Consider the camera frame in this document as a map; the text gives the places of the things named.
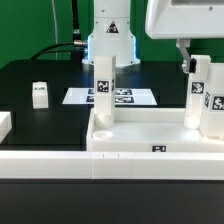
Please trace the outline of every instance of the white box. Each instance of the white box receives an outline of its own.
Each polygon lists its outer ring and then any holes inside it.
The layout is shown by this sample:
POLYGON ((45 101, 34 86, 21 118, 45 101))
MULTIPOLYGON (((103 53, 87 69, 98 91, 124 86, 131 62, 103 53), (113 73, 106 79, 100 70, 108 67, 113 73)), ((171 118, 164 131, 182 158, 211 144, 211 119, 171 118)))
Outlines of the white box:
POLYGON ((48 108, 48 91, 46 82, 33 83, 33 108, 48 108))
POLYGON ((12 128, 11 113, 0 112, 0 143, 12 128))

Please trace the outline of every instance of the cable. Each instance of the cable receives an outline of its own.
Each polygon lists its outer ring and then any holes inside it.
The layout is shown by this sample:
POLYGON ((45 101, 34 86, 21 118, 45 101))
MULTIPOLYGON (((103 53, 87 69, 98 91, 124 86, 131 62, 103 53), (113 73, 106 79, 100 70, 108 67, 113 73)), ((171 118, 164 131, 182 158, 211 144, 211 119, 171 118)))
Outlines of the cable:
POLYGON ((39 51, 38 53, 33 55, 30 59, 31 60, 36 60, 41 54, 43 54, 43 52, 48 52, 49 50, 52 50, 52 49, 55 49, 55 48, 58 48, 58 47, 64 47, 64 46, 74 46, 74 43, 73 42, 66 42, 66 43, 59 43, 59 44, 51 45, 49 47, 46 47, 46 48, 42 49, 41 51, 39 51))
POLYGON ((67 52, 76 52, 78 50, 61 50, 61 51, 43 51, 43 52, 39 52, 38 54, 35 55, 35 57, 33 56, 32 60, 36 60, 39 56, 41 56, 42 54, 55 54, 55 53, 67 53, 67 52))
POLYGON ((58 22, 57 22, 57 13, 55 7, 55 1, 52 0, 52 10, 54 16, 54 29, 55 29, 55 43, 58 44, 58 22))
POLYGON ((138 53, 137 53, 137 57, 140 59, 140 48, 141 48, 141 44, 142 44, 142 35, 143 35, 143 25, 144 25, 144 8, 145 8, 145 4, 144 4, 144 0, 142 0, 142 5, 141 5, 141 29, 140 29, 140 37, 139 37, 139 44, 138 44, 138 53))

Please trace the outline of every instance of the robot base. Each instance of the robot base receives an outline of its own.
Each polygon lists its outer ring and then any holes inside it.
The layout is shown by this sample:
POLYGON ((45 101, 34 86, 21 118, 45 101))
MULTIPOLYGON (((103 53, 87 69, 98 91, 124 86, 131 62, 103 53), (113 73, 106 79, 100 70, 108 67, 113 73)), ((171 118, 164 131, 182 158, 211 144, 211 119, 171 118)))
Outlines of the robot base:
MULTIPOLYGON (((124 66, 124 67, 116 67, 116 73, 124 73, 124 72, 133 72, 133 71, 140 71, 140 60, 136 59, 135 63, 129 66, 124 66)), ((94 65, 88 63, 88 59, 84 58, 82 60, 82 68, 83 70, 86 71, 94 71, 94 65)))

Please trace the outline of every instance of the green wall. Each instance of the green wall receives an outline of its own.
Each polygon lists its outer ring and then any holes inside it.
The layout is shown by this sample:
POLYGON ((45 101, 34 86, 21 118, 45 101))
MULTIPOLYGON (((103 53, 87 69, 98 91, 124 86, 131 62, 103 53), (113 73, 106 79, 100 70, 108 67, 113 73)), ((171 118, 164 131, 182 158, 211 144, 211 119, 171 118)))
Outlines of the green wall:
MULTIPOLYGON (((69 41, 72 37, 71 1, 55 0, 55 5, 59 41, 69 41)), ((12 60, 28 59, 55 43, 51 0, 0 0, 0 9, 0 67, 12 60)))
MULTIPOLYGON (((71 0, 55 0, 59 42, 72 39, 71 0)), ((79 0, 83 39, 93 29, 93 0, 79 0)), ((132 0, 131 30, 144 61, 181 61, 175 40, 151 40, 144 32, 147 0, 132 0)), ((51 0, 0 0, 0 67, 16 59, 29 59, 42 48, 55 43, 51 0)), ((191 54, 209 54, 213 61, 224 61, 224 40, 193 40, 191 54)), ((55 56, 42 58, 55 59, 55 56)), ((69 59, 60 54, 59 59, 69 59)))

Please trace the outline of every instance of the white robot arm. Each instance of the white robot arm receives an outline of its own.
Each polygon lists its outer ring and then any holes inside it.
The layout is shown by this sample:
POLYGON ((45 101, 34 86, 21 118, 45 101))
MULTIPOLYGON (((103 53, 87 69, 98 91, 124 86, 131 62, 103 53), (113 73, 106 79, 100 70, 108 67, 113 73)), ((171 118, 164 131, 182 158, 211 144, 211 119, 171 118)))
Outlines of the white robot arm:
POLYGON ((224 0, 151 0, 146 33, 152 39, 177 39, 189 72, 185 127, 224 139, 224 64, 209 56, 188 55, 189 39, 223 38, 224 0))

